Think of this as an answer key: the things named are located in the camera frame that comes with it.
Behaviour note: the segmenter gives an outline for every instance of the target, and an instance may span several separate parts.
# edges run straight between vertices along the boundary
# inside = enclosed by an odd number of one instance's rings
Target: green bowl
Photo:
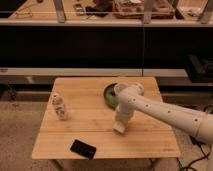
[[[114,87],[116,84],[117,83],[110,84],[104,89],[105,102],[109,107],[113,109],[115,109],[118,105],[118,100],[116,98],[115,91],[114,91]]]

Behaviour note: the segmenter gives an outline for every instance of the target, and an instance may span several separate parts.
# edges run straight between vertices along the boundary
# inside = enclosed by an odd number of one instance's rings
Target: black phone
[[[70,150],[80,154],[81,156],[93,159],[96,152],[96,147],[76,139],[70,147]]]

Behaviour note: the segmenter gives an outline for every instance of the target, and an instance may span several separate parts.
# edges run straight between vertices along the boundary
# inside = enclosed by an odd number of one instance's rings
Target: small figurine
[[[65,121],[68,119],[68,112],[66,110],[66,106],[63,103],[62,98],[58,93],[53,93],[52,95],[52,105],[55,109],[55,112],[58,116],[58,119],[61,121]]]

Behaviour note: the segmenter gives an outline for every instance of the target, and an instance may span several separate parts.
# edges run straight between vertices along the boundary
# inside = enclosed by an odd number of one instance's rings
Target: smartphone
[[[76,12],[76,15],[85,15],[85,10],[80,3],[74,4],[73,8]]]
[[[70,147],[70,150],[78,153],[81,156],[93,159],[96,152],[96,147],[93,147],[76,139]]]

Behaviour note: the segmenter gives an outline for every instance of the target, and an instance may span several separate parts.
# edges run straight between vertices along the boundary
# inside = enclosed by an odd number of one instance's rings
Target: table leg
[[[49,160],[54,167],[58,170],[58,171],[65,171],[65,169],[63,168],[63,166],[58,162],[58,160],[56,159],[50,159]]]
[[[158,165],[158,163],[160,162],[160,158],[156,158],[153,161],[150,159],[151,165],[149,167],[147,167],[148,170],[154,170],[155,167]]]

